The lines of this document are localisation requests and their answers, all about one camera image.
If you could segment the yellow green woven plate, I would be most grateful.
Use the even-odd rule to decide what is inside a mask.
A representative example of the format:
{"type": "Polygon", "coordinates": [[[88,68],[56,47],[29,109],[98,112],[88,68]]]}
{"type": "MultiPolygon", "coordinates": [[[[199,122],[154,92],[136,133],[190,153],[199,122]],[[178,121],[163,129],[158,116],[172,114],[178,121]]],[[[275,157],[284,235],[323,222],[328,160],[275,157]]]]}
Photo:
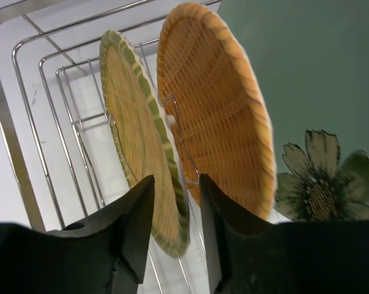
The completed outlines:
{"type": "Polygon", "coordinates": [[[105,109],[125,178],[133,187],[154,176],[151,234],[166,254],[181,257],[190,243],[190,212],[166,112],[140,57],[121,33],[103,34],[99,66],[105,109]]]}

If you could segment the small orange woven plate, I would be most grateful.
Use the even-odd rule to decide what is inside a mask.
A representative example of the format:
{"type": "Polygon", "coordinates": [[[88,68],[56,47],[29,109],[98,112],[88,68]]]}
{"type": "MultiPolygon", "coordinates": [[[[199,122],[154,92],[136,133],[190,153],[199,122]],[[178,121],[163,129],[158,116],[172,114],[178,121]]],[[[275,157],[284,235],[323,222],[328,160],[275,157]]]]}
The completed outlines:
{"type": "Polygon", "coordinates": [[[188,189],[209,175],[262,219],[274,203],[272,124],[248,56],[208,7],[185,2],[167,16],[157,50],[157,87],[173,127],[188,189]]]}

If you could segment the green ceramic flower plate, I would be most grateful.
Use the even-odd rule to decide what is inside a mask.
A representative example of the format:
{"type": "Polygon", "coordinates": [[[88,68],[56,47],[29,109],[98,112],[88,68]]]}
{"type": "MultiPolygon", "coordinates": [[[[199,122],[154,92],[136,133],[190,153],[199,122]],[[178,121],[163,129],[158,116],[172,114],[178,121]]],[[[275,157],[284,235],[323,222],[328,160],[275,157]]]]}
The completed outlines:
{"type": "Polygon", "coordinates": [[[275,209],[369,219],[369,1],[223,1],[274,128],[275,209]]]}

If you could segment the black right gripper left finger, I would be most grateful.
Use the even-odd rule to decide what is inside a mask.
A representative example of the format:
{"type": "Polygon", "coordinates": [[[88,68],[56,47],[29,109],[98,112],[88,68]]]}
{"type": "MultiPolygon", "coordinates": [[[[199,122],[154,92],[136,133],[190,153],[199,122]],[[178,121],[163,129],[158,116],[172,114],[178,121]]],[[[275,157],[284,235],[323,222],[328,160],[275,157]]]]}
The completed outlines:
{"type": "Polygon", "coordinates": [[[0,293],[136,293],[144,281],[154,177],[63,230],[0,223],[0,293]]]}

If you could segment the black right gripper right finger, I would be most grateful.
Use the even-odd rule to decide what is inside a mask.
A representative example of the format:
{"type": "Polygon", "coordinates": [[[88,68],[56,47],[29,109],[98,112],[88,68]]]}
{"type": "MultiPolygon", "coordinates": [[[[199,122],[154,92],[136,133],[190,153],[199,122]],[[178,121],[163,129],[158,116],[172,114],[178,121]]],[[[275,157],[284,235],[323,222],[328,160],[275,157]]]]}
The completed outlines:
{"type": "Polygon", "coordinates": [[[369,220],[272,224],[199,189],[211,293],[369,293],[369,220]]]}

